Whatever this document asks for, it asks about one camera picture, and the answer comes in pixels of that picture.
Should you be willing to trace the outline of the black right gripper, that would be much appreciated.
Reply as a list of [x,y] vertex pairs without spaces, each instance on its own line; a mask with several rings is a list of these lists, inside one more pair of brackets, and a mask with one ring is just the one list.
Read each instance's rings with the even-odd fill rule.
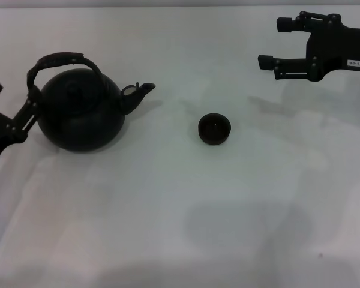
[[301,11],[295,18],[279,17],[278,32],[311,33],[306,59],[259,55],[261,70],[273,71],[276,80],[307,79],[318,82],[335,70],[360,71],[360,28],[348,28],[339,14]]

